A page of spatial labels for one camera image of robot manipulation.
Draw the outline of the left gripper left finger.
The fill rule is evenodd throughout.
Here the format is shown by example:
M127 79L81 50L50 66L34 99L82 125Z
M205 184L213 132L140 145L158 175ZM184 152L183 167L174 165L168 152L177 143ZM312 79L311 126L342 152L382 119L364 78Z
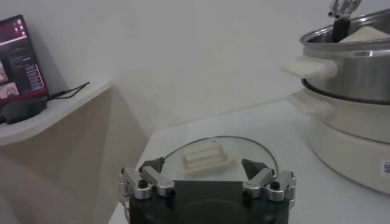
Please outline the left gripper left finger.
M139 169L124 167L118 172L119 202L125 213L130 212L130 199L147 200L152 196L153 188L163 198L176 194L175 182L165 178L162 168L164 157L148 160Z

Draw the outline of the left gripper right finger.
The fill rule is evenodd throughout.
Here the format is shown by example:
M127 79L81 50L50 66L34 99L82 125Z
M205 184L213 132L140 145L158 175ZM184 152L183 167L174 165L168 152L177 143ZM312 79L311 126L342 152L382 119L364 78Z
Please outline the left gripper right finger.
M265 163L242 159L241 164L248 180L243 182L242 196L245 202L260 198L262 194L269 201L288 200L289 208L296 202L296 176L290 170L276 173Z

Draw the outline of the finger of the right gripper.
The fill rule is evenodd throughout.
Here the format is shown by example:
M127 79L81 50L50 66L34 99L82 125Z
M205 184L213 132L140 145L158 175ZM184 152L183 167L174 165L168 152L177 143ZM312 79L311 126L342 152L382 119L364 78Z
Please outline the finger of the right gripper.
M331 40L340 42L348 35L350 18L362 0L333 0L328 16L334 18Z

